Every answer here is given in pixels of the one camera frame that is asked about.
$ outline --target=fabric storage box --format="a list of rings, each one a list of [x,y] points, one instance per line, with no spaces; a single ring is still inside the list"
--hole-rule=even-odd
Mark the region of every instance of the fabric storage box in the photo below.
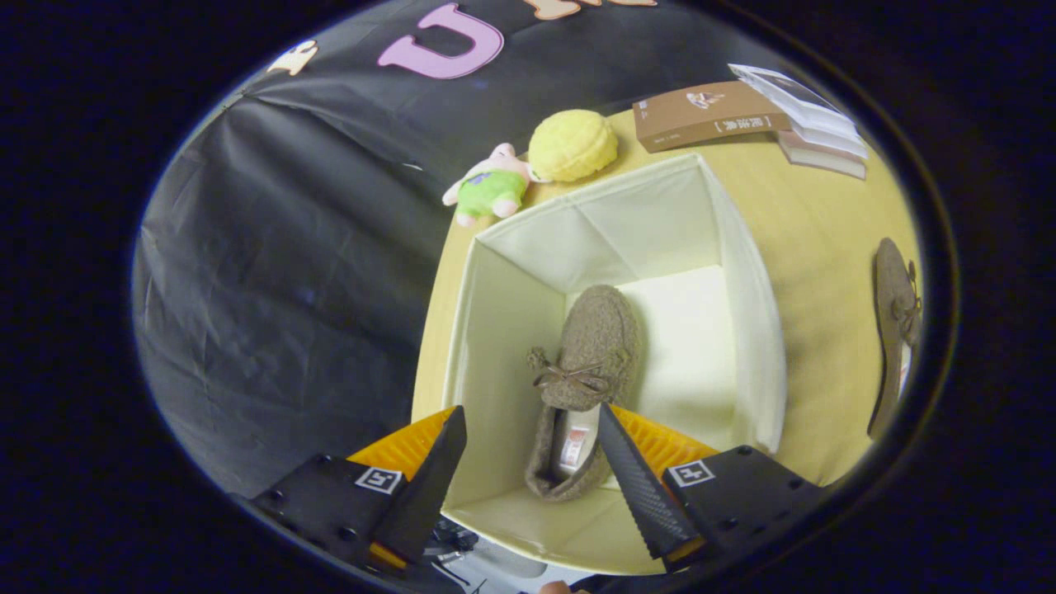
[[[644,337],[624,407],[719,450],[776,451],[787,386],[769,277],[704,160],[678,156],[602,178],[474,238],[444,389],[445,407],[465,406],[469,439],[442,513],[543,562],[662,573],[614,477],[563,503],[524,484],[542,409],[528,350],[557,353],[566,313],[599,283],[623,292]]]

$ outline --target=wooden table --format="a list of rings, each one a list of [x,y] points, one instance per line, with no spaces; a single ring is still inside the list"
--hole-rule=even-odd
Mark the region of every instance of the wooden table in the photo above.
[[[781,317],[788,406],[776,459],[816,484],[835,481],[872,445],[866,427],[883,368],[873,308],[876,246],[890,237],[903,257],[920,263],[909,205],[892,172],[871,149],[865,182],[793,166],[768,133],[650,154],[635,137],[629,110],[609,120],[620,140],[617,161],[574,183],[532,184],[524,207],[601,177],[701,154],[752,231]],[[466,257],[473,237],[493,223],[485,218],[469,229],[452,223],[448,231],[426,318],[412,421],[441,407]]]

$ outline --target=yellow plush ball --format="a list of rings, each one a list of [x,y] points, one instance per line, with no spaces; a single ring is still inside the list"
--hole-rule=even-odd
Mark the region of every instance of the yellow plush ball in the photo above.
[[[528,163],[543,180],[572,182],[616,161],[616,132],[600,113],[560,111],[535,127]]]

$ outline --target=slipper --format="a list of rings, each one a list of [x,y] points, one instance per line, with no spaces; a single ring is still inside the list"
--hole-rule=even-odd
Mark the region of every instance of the slipper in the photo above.
[[[884,374],[880,397],[869,420],[868,433],[876,439],[891,422],[905,388],[913,349],[920,341],[921,298],[917,293],[917,266],[906,270],[894,242],[884,238],[876,249],[875,307],[884,348]]]
[[[569,501],[609,472],[598,441],[601,403],[621,405],[638,376],[638,322],[627,299],[609,285],[580,295],[561,334],[555,363],[536,347],[528,364],[542,373],[543,411],[525,483],[546,501]]]

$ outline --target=green plush outfit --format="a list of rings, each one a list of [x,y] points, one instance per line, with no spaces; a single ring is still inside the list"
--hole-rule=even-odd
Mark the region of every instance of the green plush outfit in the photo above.
[[[458,206],[455,212],[471,217],[490,215],[491,207],[501,200],[512,200],[517,207],[528,189],[528,182],[520,173],[491,169],[477,173],[458,186]]]

